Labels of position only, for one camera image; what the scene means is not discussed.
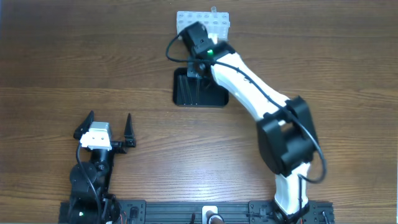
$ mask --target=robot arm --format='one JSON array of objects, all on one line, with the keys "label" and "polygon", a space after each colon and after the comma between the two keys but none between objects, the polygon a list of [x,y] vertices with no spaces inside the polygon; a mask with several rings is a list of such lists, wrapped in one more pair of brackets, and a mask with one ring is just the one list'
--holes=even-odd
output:
[{"label": "robot arm", "polygon": [[[180,36],[191,57],[196,63],[201,63],[197,66],[201,68],[198,72],[203,76],[211,75],[215,83],[234,95],[256,120],[261,156],[275,174],[277,190],[274,202],[284,220],[297,219],[302,215],[300,211],[308,207],[305,181],[299,177],[307,176],[315,147],[297,125],[282,127],[292,123],[286,114],[289,111],[317,141],[306,102],[300,97],[289,100],[273,90],[250,71],[231,46],[225,42],[217,44],[209,38],[205,27],[199,22],[185,28]],[[246,76],[226,64],[238,68]],[[259,88],[274,102],[271,103]]]}]

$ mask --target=black metal base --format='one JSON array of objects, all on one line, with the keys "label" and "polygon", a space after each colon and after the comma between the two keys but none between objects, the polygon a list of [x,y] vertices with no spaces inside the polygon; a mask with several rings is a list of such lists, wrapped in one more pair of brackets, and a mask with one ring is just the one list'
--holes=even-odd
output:
[{"label": "black metal base", "polygon": [[188,68],[174,71],[173,101],[177,106],[223,107],[229,93],[210,78],[191,78]]},{"label": "black metal base", "polygon": [[[201,224],[201,209],[215,205],[226,224],[278,224],[272,201],[244,202],[146,202],[145,200],[120,200],[123,222],[127,224]],[[309,201],[309,211],[303,216],[304,224],[335,223],[332,203]],[[68,203],[60,207],[59,223],[66,223]]]}]

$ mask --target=white egg carton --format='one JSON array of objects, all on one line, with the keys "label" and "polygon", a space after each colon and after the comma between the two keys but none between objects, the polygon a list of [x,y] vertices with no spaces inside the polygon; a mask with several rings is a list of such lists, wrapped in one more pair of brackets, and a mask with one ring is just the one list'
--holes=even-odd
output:
[{"label": "white egg carton", "polygon": [[212,7],[211,12],[178,11],[177,33],[196,21],[205,25],[209,34],[216,34],[220,40],[228,40],[231,26],[228,12],[217,12],[216,7]]}]

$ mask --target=wooden table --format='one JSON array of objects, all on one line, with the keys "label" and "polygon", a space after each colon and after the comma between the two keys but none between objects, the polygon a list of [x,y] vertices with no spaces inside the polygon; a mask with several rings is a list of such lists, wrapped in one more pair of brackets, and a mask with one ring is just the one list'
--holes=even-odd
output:
[{"label": "wooden table", "polygon": [[[395,223],[397,1],[4,0],[0,39],[0,222],[56,222],[90,110],[138,147],[117,155],[110,192],[148,201],[269,200],[274,175],[254,121],[172,102],[165,48],[176,12],[230,14],[231,45],[267,84],[311,107],[328,177],[312,200],[338,223]],[[177,43],[171,52],[185,58]],[[82,159],[89,154],[82,152]],[[313,163],[311,176],[320,171]]]}]

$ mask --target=wooden tabletop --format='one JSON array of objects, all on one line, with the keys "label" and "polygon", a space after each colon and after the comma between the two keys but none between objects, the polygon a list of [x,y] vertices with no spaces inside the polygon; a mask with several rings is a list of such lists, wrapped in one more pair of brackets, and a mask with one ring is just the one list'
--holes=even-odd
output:
[{"label": "wooden tabletop", "polygon": [[[57,222],[76,164],[74,129],[90,110],[137,147],[117,155],[110,192],[147,201],[270,200],[273,173],[255,122],[172,102],[168,42],[177,11],[229,12],[228,39],[248,67],[311,107],[328,176],[310,200],[337,223],[395,223],[397,1],[4,0],[0,37],[0,222]],[[171,51],[185,58],[177,42]],[[81,153],[87,160],[89,154]],[[311,176],[320,172],[315,159]]]}]

